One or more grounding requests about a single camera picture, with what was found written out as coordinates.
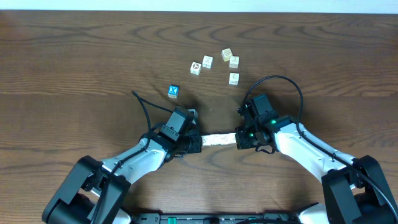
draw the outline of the white wall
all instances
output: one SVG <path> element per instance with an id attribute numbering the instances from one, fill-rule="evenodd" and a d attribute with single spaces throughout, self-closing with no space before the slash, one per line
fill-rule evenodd
<path id="1" fill-rule="evenodd" d="M 398 0 L 1 0 L 0 9 L 398 14 Z"/>

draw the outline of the white foam block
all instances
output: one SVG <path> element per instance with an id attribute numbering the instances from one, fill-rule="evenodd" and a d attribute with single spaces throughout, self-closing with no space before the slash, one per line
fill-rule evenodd
<path id="1" fill-rule="evenodd" d="M 230 73 L 229 74 L 229 84 L 237 85 L 239 82 L 239 74 L 238 73 Z"/>
<path id="2" fill-rule="evenodd" d="M 239 65 L 239 57 L 238 56 L 231 56 L 229 59 L 229 67 L 230 68 L 237 68 Z"/>
<path id="3" fill-rule="evenodd" d="M 195 75 L 199 75 L 200 70 L 201 70 L 201 64 L 196 63 L 196 62 L 192 62 L 191 73 L 195 74 Z"/>
<path id="4" fill-rule="evenodd" d="M 212 63 L 213 63 L 213 58 L 205 55 L 202 62 L 203 68 L 211 68 Z"/>
<path id="5" fill-rule="evenodd" d="M 221 51 L 221 56 L 223 56 L 224 62 L 227 62 L 232 56 L 231 49 L 224 49 L 223 51 Z"/>

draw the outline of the wooden cube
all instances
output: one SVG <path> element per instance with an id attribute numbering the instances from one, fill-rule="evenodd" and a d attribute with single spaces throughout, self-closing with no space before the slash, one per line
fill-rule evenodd
<path id="1" fill-rule="evenodd" d="M 231 58 L 231 56 L 232 56 L 232 51 L 231 51 L 231 49 L 224 49 L 224 50 L 221 52 L 221 56 L 223 56 L 224 62 L 227 62 L 227 61 Z"/>
<path id="2" fill-rule="evenodd" d="M 175 99 L 177 99 L 177 97 L 178 97 L 178 90 L 179 90 L 179 87 L 178 87 L 178 86 L 170 85 L 170 86 L 169 86 L 169 92 L 168 92 L 167 94 L 168 94 L 168 96 L 169 96 L 170 98 L 175 98 Z"/>
<path id="3" fill-rule="evenodd" d="M 229 59 L 229 67 L 230 68 L 237 68 L 239 65 L 239 57 L 238 56 L 231 56 Z"/>
<path id="4" fill-rule="evenodd" d="M 191 73 L 195 74 L 195 75 L 199 75 L 200 70 L 201 70 L 201 64 L 196 63 L 196 62 L 192 62 Z"/>
<path id="5" fill-rule="evenodd" d="M 213 63 L 213 58 L 205 55 L 202 62 L 203 68 L 211 68 L 212 63 Z"/>
<path id="6" fill-rule="evenodd" d="M 237 85 L 239 82 L 239 74 L 238 73 L 230 73 L 229 74 L 229 84 Z"/>

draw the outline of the blue block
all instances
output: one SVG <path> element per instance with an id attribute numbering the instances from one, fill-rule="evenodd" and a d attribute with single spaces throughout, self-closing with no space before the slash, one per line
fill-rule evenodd
<path id="1" fill-rule="evenodd" d="M 177 98 L 178 90 L 179 90 L 178 86 L 170 85 L 169 86 L 169 92 L 167 94 L 169 95 L 170 98 Z"/>

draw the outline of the wooden table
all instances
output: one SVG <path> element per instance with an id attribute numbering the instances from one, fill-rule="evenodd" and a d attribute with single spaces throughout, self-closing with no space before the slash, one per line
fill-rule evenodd
<path id="1" fill-rule="evenodd" d="M 0 12 L 0 222 L 40 223 L 75 162 L 101 160 L 146 132 L 137 100 L 195 108 L 205 133 L 233 131 L 243 95 L 285 75 L 305 98 L 302 123 L 332 146 L 372 155 L 398 198 L 398 17 L 342 14 Z M 240 56 L 228 85 L 221 50 Z M 213 68 L 190 74 L 193 61 Z M 180 86 L 177 100 L 170 84 Z M 267 93 L 281 114 L 299 98 L 284 80 Z M 152 123 L 169 114 L 148 108 Z M 316 178 L 282 154 L 206 147 L 131 188 L 130 211 L 263 212 L 322 202 Z"/>

